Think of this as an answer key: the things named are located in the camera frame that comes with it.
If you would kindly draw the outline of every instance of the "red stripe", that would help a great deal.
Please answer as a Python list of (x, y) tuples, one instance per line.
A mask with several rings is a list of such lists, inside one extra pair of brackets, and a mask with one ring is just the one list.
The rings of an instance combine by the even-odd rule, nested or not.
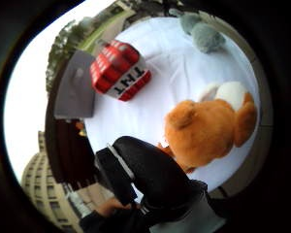
[(122, 74), (127, 72), (133, 64), (131, 64), (125, 57), (123, 57), (122, 53), (117, 48), (109, 47), (109, 49), (113, 53), (113, 59), (110, 59), (113, 67)]
[(106, 93), (113, 86), (113, 83), (109, 82), (104, 78), (103, 74), (101, 74), (97, 59), (93, 62), (91, 67), (91, 70), (94, 71), (94, 74), (92, 74), (92, 87), (100, 93)]
[(104, 65), (107, 66), (106, 70), (102, 74), (103, 77), (111, 83), (116, 83), (120, 79), (121, 73), (114, 69), (113, 65), (105, 55), (102, 56), (102, 60)]
[(135, 84), (128, 88), (118, 99), (122, 101), (128, 101), (132, 99), (135, 94), (150, 81), (150, 78), (151, 73), (146, 71), (145, 74), (139, 78)]
[(127, 45), (128, 48), (122, 52), (123, 56), (129, 60), (131, 64), (136, 64), (140, 59), (140, 54), (137, 50)]

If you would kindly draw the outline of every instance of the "sky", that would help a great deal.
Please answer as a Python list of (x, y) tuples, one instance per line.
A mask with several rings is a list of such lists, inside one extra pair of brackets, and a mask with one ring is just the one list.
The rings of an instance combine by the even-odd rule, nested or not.
[(38, 34), (17, 61), (6, 95), (4, 133), (11, 166), (19, 182), (25, 166), (39, 151), (38, 131), (45, 131), (46, 70), (56, 35), (69, 21), (94, 17), (112, 2), (82, 2)]

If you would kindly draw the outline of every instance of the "person's arm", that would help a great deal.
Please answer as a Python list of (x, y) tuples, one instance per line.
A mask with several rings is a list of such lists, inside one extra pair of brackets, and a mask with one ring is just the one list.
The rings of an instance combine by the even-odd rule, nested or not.
[(131, 205), (122, 206), (116, 198), (110, 198), (90, 215), (82, 218), (79, 225), (84, 233), (105, 233), (101, 231), (101, 226), (118, 209), (128, 210), (131, 209)]

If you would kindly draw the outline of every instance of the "hand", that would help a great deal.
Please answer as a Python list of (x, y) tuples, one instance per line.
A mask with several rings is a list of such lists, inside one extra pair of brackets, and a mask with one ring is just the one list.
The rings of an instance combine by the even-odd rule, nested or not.
[(115, 197), (108, 199), (104, 204), (97, 207), (96, 212), (104, 217), (111, 216), (116, 209), (126, 209), (129, 210), (132, 208), (131, 204), (123, 206)]

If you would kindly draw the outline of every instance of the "black sleeve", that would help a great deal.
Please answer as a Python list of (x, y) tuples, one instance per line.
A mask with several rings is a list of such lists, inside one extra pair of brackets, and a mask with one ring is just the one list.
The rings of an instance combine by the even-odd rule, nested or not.
[(149, 233), (139, 210), (117, 210), (110, 217), (93, 212), (79, 223), (84, 233)]
[(105, 221), (105, 217), (94, 211), (90, 215), (82, 218), (79, 225), (84, 233), (103, 233), (100, 229)]

